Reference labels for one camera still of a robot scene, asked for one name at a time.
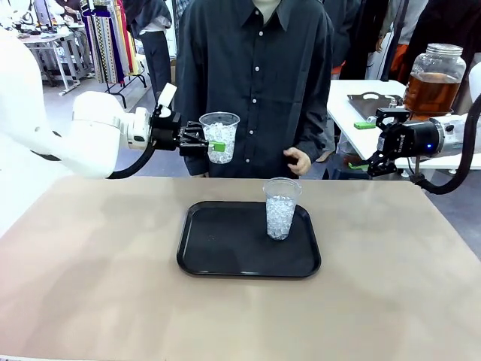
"green object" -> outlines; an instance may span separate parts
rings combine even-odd
[[[212,147],[214,152],[225,152],[225,143],[220,143],[218,141],[210,141],[209,147]]]
[[[358,122],[358,123],[354,123],[354,127],[356,129],[359,129],[359,130],[374,129],[374,128],[376,128],[376,124],[375,123],[368,123],[368,122]]]
[[[365,164],[365,165],[352,165],[352,163],[349,163],[349,168],[351,168],[351,169],[356,169],[356,170],[359,170],[359,171],[368,171],[369,165],[368,165],[368,164]]]

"table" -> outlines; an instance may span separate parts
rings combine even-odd
[[[340,130],[347,137],[359,156],[366,160],[377,150],[380,129],[359,130],[354,123],[364,121],[361,115],[350,105],[347,96],[376,92],[386,95],[403,96],[406,87],[397,81],[382,82],[381,80],[333,80],[329,94],[328,112]],[[421,169],[458,169],[461,155],[430,159],[421,163]],[[409,168],[407,159],[398,159],[396,166]],[[473,158],[471,169],[481,169],[481,154]]]
[[[1,352],[478,361],[481,263],[422,191],[393,181],[301,183],[321,270],[261,281],[194,278],[175,255],[191,205],[262,201],[262,180],[61,180],[0,239]]]
[[[77,45],[75,44],[75,37],[72,33],[63,34],[52,34],[52,38],[42,38],[41,35],[31,35],[28,38],[20,39],[32,52],[35,59],[37,60],[38,66],[41,72],[44,74],[47,80],[50,80],[52,76],[48,73],[54,67],[59,69],[60,76],[53,77],[54,80],[62,80],[64,83],[65,90],[59,93],[63,96],[77,86],[80,85],[79,79],[86,76],[88,69],[83,69],[82,62],[80,61],[80,54],[77,50]],[[62,66],[62,59],[56,51],[57,44],[63,49],[65,54],[65,61],[68,65],[68,70],[70,72],[67,75]],[[77,64],[77,69],[72,61],[72,56]]]

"jar lid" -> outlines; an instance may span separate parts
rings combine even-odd
[[[451,44],[429,44],[428,53],[439,55],[460,56],[463,54],[463,48]]]

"plastic cup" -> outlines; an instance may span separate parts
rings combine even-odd
[[[212,163],[226,164],[234,156],[235,133],[241,119],[232,113],[216,112],[205,114],[199,122],[202,124],[204,136],[208,141],[225,144],[225,151],[216,152],[209,147],[209,159]]]
[[[302,187],[292,179],[274,178],[265,183],[264,192],[268,235],[276,241],[283,241],[291,230]]]

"button-up shirt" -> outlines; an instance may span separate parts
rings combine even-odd
[[[282,0],[264,25],[252,0],[197,0],[183,15],[176,110],[184,121],[237,114],[234,158],[188,158],[191,175],[293,177],[283,151],[320,156],[332,68],[331,21],[318,0]]]

